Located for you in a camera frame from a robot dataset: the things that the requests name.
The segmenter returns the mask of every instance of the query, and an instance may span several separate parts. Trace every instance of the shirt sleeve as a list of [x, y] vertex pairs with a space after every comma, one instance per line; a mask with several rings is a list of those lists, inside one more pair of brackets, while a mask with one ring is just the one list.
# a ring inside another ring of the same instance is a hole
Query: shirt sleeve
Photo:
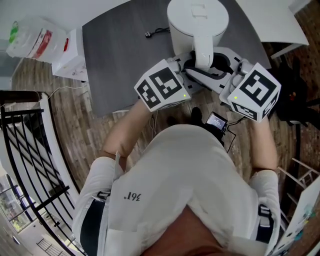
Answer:
[[72, 232], [80, 241], [82, 223], [93, 200], [99, 199], [99, 194], [110, 193], [116, 176], [118, 161], [109, 157], [99, 157], [91, 165], [90, 172], [80, 192], [73, 212]]
[[281, 211], [279, 201], [278, 176], [273, 170], [261, 170], [253, 175], [249, 185], [256, 191], [259, 204], [267, 206], [274, 221], [267, 254], [276, 245], [280, 231]]

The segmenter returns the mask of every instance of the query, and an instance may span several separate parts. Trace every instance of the white box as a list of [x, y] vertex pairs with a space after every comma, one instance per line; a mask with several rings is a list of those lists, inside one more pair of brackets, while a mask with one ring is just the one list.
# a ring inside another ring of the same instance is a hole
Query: white box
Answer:
[[278, 101], [281, 84], [259, 63], [228, 96], [234, 112], [260, 123]]
[[151, 112], [174, 107], [191, 99], [164, 59], [144, 73], [134, 89]]
[[67, 35], [68, 45], [62, 57], [51, 64], [52, 74], [88, 82], [82, 30], [74, 29]]

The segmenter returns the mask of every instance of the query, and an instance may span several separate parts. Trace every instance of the power cord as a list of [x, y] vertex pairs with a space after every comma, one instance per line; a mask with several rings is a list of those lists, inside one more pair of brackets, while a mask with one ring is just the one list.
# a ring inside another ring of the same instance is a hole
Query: power cord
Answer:
[[55, 92], [57, 92], [57, 91], [60, 90], [60, 89], [64, 89], [64, 88], [81, 89], [81, 88], [84, 88], [84, 87], [86, 87], [86, 86], [88, 86], [88, 85], [89, 85], [89, 84], [86, 83], [84, 86], [81, 86], [81, 87], [70, 87], [70, 86], [59, 87], [59, 88], [55, 89], [55, 90], [53, 91], [53, 93], [51, 93], [51, 94], [49, 95], [48, 100], [50, 99], [50, 97], [51, 97], [52, 95], [54, 95]]
[[[54, 95], [54, 93], [56, 93], [56, 92], [57, 92], [58, 90], [60, 90], [60, 89], [64, 89], [64, 88], [81, 89], [81, 88], [84, 88], [84, 87], [86, 87], [86, 86], [88, 86], [88, 85], [89, 85], [89, 84], [86, 83], [84, 86], [81, 86], [81, 87], [70, 87], [70, 86], [59, 87], [59, 88], [55, 89], [55, 90], [53, 91], [53, 93], [51, 93], [51, 94], [49, 95], [48, 100], [49, 100], [49, 98], [50, 98], [52, 95]], [[36, 92], [36, 93], [38, 94], [38, 102], [39, 102], [39, 101], [40, 101], [39, 92], [37, 92], [36, 90], [33, 90], [32, 92]], [[3, 106], [5, 106], [6, 104], [9, 104], [9, 105], [7, 106], [7, 107], [9, 108], [9, 107], [15, 105], [16, 102], [13, 102], [13, 103], [5, 103], [5, 104], [1, 105], [0, 108], [3, 107]]]
[[166, 28], [159, 27], [154, 32], [147, 31], [144, 35], [146, 38], [151, 38], [154, 34], [163, 33], [163, 32], [170, 33], [170, 28], [169, 27], [166, 27]]
[[236, 135], [235, 133], [233, 133], [232, 131], [229, 130], [229, 127], [230, 127], [230, 126], [235, 126], [235, 125], [239, 124], [243, 119], [245, 119], [245, 117], [242, 117], [242, 118], [240, 118], [238, 121], [235, 121], [235, 122], [230, 123], [230, 124], [226, 127], [226, 130], [227, 130], [229, 133], [231, 133], [231, 134], [234, 135], [234, 137], [233, 137], [233, 139], [232, 139], [232, 141], [231, 141], [231, 143], [230, 143], [229, 149], [227, 150], [227, 153], [229, 153], [229, 151], [230, 151], [230, 149], [231, 149], [231, 146], [232, 146], [232, 143], [234, 142], [235, 138], [237, 137], [237, 135]]

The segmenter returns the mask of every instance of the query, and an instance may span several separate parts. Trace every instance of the small screen device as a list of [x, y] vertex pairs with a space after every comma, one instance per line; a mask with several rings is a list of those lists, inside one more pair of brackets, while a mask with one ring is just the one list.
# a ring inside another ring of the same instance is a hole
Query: small screen device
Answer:
[[208, 120], [206, 121], [206, 124], [212, 125], [216, 127], [219, 131], [224, 133], [227, 127], [227, 122], [227, 119], [212, 111]]

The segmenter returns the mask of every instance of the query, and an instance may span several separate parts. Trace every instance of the black cable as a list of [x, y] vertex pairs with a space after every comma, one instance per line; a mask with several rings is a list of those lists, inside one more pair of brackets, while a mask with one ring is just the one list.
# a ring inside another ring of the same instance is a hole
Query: black cable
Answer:
[[237, 137], [237, 135], [236, 135], [235, 133], [233, 133], [232, 131], [229, 130], [229, 126], [227, 127], [226, 130], [227, 130], [229, 133], [231, 133], [231, 134], [234, 135], [234, 137], [233, 137], [233, 139], [232, 139], [232, 141], [231, 141], [231, 143], [230, 143], [229, 149], [228, 149], [227, 152], [226, 152], [226, 153], [229, 153], [229, 151], [230, 151], [230, 149], [231, 149], [231, 146], [232, 146], [232, 143], [234, 142], [234, 140], [235, 140], [235, 138]]
[[229, 153], [229, 151], [230, 151], [230, 149], [231, 149], [231, 146], [232, 146], [232, 143], [234, 142], [235, 138], [237, 137], [237, 135], [236, 135], [235, 133], [233, 133], [232, 131], [229, 130], [229, 127], [230, 127], [230, 126], [235, 126], [235, 125], [241, 123], [241, 121], [244, 120], [245, 118], [246, 118], [246, 117], [244, 116], [244, 117], [240, 118], [238, 121], [235, 121], [235, 122], [230, 123], [230, 124], [226, 127], [226, 130], [227, 130], [229, 133], [231, 133], [231, 134], [234, 135], [234, 137], [233, 137], [233, 139], [232, 139], [232, 141], [231, 141], [231, 143], [230, 143], [229, 149], [227, 150], [227, 153]]
[[154, 34], [163, 33], [163, 32], [170, 33], [170, 28], [169, 27], [165, 27], [165, 28], [158, 27], [154, 32], [147, 31], [144, 35], [146, 38], [151, 38]]

